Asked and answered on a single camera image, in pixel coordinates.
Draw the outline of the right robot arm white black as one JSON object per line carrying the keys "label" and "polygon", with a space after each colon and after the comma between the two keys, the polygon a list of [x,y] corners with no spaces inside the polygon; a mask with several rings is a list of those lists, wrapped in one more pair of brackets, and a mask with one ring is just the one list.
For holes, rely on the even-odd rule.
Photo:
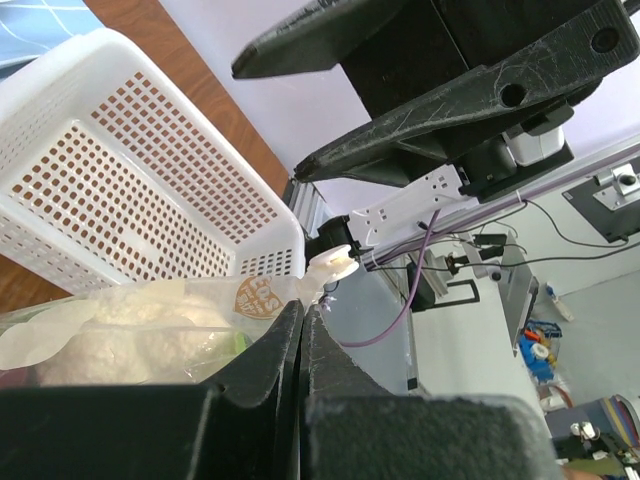
{"label": "right robot arm white black", "polygon": [[425,230],[564,166],[562,127],[634,61],[635,1],[313,1],[252,40],[236,79],[344,70],[369,121],[310,153],[304,183],[346,178],[392,196],[325,222],[314,257],[356,255]]}

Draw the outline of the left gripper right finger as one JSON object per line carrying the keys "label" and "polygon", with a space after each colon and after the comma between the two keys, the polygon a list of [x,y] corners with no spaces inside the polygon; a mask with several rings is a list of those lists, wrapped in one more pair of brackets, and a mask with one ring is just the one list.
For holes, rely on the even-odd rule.
{"label": "left gripper right finger", "polygon": [[301,340],[304,479],[561,479],[543,420],[495,395],[393,395],[332,338],[321,311]]}

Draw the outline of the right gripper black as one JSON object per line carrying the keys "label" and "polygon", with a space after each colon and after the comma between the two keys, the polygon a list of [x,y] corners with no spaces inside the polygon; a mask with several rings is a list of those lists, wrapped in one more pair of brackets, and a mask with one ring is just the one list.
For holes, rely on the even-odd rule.
{"label": "right gripper black", "polygon": [[369,121],[306,157],[300,181],[376,162],[453,162],[554,137],[639,37],[619,1],[312,1],[238,54],[235,79],[341,65]]}

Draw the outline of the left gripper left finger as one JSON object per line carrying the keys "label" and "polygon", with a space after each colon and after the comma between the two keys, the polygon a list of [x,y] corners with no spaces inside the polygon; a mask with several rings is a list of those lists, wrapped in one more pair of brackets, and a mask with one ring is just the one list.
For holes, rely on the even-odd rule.
{"label": "left gripper left finger", "polygon": [[198,384],[5,389],[5,479],[282,479],[304,309]]}

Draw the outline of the clear zip top bag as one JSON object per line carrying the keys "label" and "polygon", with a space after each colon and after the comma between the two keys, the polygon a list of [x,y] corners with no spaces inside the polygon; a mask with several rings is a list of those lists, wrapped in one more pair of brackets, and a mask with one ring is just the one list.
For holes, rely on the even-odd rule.
{"label": "clear zip top bag", "polygon": [[1,385],[199,383],[260,339],[287,303],[318,303],[356,272],[347,245],[304,275],[156,280],[2,315]]}

